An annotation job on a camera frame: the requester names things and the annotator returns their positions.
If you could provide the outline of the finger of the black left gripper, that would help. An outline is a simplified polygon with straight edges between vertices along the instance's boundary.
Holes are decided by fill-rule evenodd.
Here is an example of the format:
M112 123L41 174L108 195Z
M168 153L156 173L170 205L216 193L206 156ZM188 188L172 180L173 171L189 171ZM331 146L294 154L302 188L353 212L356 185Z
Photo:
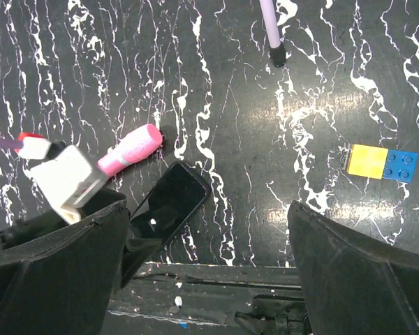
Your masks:
M124 245L120 288L124 288L141 265L163 245L162 235L150 223L132 225Z

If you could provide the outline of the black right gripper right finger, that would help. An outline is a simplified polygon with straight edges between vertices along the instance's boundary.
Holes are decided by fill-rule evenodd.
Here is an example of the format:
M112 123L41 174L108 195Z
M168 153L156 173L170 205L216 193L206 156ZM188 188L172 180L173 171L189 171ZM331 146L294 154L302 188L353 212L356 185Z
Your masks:
M298 201L291 249L315 334L419 334L419 255L336 223Z

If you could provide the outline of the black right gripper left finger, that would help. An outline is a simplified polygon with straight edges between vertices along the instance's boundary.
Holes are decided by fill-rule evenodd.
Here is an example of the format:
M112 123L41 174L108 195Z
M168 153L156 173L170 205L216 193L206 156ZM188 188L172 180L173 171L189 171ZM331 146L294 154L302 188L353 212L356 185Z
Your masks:
M99 334L127 230L120 200L0 251L0 334Z

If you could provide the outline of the black phone case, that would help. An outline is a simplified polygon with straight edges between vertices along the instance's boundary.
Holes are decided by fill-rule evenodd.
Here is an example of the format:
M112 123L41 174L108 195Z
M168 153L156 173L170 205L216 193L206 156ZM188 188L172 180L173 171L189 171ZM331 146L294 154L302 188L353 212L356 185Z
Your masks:
M173 163L133 212L130 229L139 238L167 244L210 196L210 185L184 162Z

